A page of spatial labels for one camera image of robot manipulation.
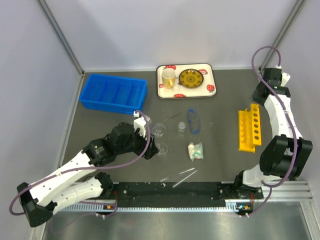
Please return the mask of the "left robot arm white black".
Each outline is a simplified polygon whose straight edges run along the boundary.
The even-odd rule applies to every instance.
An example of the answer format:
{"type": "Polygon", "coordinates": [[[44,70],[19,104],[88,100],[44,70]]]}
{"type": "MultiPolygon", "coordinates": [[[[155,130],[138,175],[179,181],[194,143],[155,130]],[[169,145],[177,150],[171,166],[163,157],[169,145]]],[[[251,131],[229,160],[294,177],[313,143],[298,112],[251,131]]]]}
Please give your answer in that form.
{"type": "Polygon", "coordinates": [[[17,186],[17,200],[29,226],[38,227],[62,209],[91,198],[109,198],[113,182],[105,170],[127,167],[158,153],[148,121],[121,122],[103,138],[92,140],[50,175],[17,186]]]}

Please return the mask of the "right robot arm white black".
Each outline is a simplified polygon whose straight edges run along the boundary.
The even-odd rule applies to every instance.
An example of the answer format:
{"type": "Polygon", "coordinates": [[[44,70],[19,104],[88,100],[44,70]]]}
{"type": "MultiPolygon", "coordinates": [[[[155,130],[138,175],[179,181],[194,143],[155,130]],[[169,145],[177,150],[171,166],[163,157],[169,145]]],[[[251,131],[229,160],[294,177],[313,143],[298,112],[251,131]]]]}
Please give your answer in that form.
{"type": "Polygon", "coordinates": [[[238,111],[238,149],[254,153],[262,145],[260,107],[268,113],[272,140],[259,163],[235,177],[233,192],[239,198],[252,196],[271,181],[295,180],[313,149],[312,142],[303,138],[295,124],[291,93],[286,87],[290,75],[277,65],[266,68],[262,79],[251,95],[250,109],[238,111]]]}

